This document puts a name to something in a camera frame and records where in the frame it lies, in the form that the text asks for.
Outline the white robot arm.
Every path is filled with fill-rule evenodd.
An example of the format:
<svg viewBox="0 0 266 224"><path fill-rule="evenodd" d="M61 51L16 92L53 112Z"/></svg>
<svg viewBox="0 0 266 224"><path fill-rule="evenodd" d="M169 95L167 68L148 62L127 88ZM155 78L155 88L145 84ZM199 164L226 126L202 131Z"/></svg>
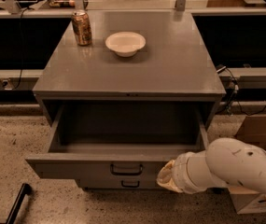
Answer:
<svg viewBox="0 0 266 224"><path fill-rule="evenodd" d="M204 151L168 161L157 183L177 193L237 186L266 194L266 151L237 139L219 138Z"/></svg>

